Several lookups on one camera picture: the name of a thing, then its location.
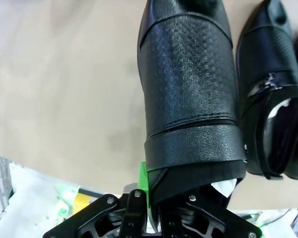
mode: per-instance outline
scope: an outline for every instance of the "robotic claw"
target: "robotic claw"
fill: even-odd
[[[280,9],[277,0],[264,0],[262,14],[274,6]],[[106,194],[43,238],[261,238],[211,186],[241,182],[246,161],[222,1],[148,0],[137,58],[149,192]],[[146,233],[147,217],[155,234]]]

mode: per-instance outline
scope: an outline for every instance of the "bolt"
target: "bolt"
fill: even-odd
[[[140,197],[141,193],[139,191],[135,192],[135,197]]]
[[[256,238],[256,234],[254,232],[248,233],[248,238]]]
[[[190,195],[190,196],[189,196],[189,200],[190,200],[191,202],[195,202],[195,201],[197,200],[197,198],[196,198],[194,195]]]
[[[108,204],[112,204],[113,202],[114,202],[114,198],[109,197],[109,198],[107,199],[107,203],[108,203]]]

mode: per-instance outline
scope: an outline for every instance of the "green plastic piece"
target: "green plastic piece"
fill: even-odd
[[[147,208],[149,209],[150,205],[149,205],[148,173],[147,173],[145,162],[141,162],[139,164],[138,188],[146,192],[146,194],[147,194]]]

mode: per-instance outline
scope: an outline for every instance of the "screw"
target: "screw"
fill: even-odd
[[[112,197],[109,197],[108,199],[107,199],[107,203],[108,204],[112,204],[114,202],[114,199],[112,198]]]
[[[190,195],[190,196],[189,196],[189,200],[190,200],[191,202],[195,202],[195,201],[197,200],[197,198],[196,198],[194,195]]]
[[[138,192],[138,191],[135,192],[135,197],[140,197],[140,195],[141,195],[140,192]]]
[[[256,238],[257,235],[254,232],[248,233],[248,238]]]

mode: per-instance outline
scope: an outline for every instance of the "cardboard surface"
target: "cardboard surface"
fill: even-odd
[[[224,0],[234,47],[259,0]],[[284,0],[298,33],[298,0]],[[0,155],[112,193],[145,160],[145,0],[0,0]],[[247,175],[231,209],[298,207],[298,181]]]

